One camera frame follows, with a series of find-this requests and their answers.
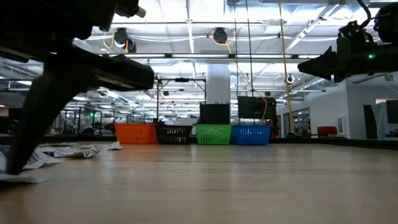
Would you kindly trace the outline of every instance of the plastic basket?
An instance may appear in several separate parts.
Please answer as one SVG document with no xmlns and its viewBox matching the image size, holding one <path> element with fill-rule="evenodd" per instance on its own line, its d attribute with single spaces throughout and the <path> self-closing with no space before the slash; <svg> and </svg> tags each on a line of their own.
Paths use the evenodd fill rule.
<svg viewBox="0 0 398 224">
<path fill-rule="evenodd" d="M 234 125 L 232 128 L 233 144 L 255 146 L 269 143 L 272 125 Z"/>
<path fill-rule="evenodd" d="M 198 144 L 229 144 L 232 125 L 197 124 Z"/>
<path fill-rule="evenodd" d="M 190 144 L 192 126 L 156 126 L 159 144 Z"/>
<path fill-rule="evenodd" d="M 153 124 L 115 124 L 116 138 L 121 144 L 157 143 Z"/>
</svg>

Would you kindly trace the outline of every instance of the orange basket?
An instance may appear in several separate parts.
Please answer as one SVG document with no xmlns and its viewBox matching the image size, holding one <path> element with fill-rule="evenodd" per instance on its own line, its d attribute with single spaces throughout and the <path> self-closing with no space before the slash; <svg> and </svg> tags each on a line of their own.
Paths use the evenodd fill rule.
<svg viewBox="0 0 398 224">
<path fill-rule="evenodd" d="M 116 137 L 121 144 L 157 143 L 153 124 L 115 124 Z"/>
</svg>

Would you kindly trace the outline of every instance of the green basket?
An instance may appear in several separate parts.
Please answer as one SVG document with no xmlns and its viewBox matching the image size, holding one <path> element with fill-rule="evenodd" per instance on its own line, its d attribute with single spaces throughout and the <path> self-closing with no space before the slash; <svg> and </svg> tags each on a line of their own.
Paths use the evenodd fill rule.
<svg viewBox="0 0 398 224">
<path fill-rule="evenodd" d="M 198 144 L 229 144 L 232 125 L 197 124 Z"/>
</svg>

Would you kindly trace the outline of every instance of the table surface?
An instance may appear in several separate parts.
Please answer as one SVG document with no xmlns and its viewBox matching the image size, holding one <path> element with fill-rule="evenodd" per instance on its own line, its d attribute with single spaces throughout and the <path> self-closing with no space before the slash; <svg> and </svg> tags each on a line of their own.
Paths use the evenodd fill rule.
<svg viewBox="0 0 398 224">
<path fill-rule="evenodd" d="M 27 171 L 0 223 L 398 223 L 398 152 L 130 145 Z"/>
</svg>

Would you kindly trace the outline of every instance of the blue basket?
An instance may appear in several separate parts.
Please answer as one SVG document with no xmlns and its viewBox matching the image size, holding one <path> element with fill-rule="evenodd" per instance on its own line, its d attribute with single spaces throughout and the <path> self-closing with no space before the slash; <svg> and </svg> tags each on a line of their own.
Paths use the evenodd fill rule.
<svg viewBox="0 0 398 224">
<path fill-rule="evenodd" d="M 234 125 L 232 143 L 244 146 L 258 146 L 269 143 L 272 125 Z"/>
</svg>

